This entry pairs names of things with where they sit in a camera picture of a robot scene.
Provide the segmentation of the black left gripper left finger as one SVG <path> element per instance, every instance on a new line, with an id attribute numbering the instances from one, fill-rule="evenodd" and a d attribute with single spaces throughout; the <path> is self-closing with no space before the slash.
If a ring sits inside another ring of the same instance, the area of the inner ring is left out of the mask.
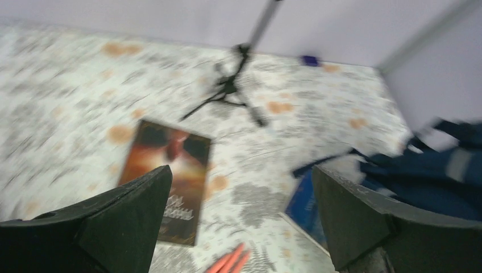
<path id="1" fill-rule="evenodd" d="M 172 184 L 161 166 L 32 220 L 1 223 L 2 272 L 148 272 Z"/>

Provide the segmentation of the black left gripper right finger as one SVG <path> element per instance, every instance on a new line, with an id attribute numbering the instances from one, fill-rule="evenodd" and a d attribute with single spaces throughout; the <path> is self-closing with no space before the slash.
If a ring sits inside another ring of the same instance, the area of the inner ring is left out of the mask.
<path id="1" fill-rule="evenodd" d="M 322 167 L 312 176 L 340 272 L 480 272 L 481 223 L 393 200 Z"/>

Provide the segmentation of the blue Animal Farm book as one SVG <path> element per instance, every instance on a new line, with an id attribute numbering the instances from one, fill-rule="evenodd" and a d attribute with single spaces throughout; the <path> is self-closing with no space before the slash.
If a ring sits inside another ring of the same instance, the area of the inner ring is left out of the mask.
<path id="1" fill-rule="evenodd" d="M 327 238 L 319 216 L 317 200 L 312 183 L 312 170 L 302 175 L 298 186 L 288 198 L 280 216 L 311 240 L 326 254 L 329 253 Z"/>

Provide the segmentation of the navy blue backpack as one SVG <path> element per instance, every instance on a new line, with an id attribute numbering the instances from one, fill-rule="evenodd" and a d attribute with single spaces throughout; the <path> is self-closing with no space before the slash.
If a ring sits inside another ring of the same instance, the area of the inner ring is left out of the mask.
<path id="1" fill-rule="evenodd" d="M 365 188 L 430 212 L 481 221 L 481 122 L 440 119 L 432 129 L 455 138 L 456 146 L 437 151 L 420 131 L 399 156 L 367 156 L 354 148 L 344 154 L 363 158 Z"/>

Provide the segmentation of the Three Days to See book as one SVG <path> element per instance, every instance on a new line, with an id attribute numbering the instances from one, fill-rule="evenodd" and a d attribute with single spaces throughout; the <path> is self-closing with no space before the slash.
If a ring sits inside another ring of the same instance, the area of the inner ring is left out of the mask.
<path id="1" fill-rule="evenodd" d="M 211 139 L 142 119 L 118 180 L 123 185 L 168 165 L 172 184 L 160 241 L 194 246 L 204 196 Z"/>

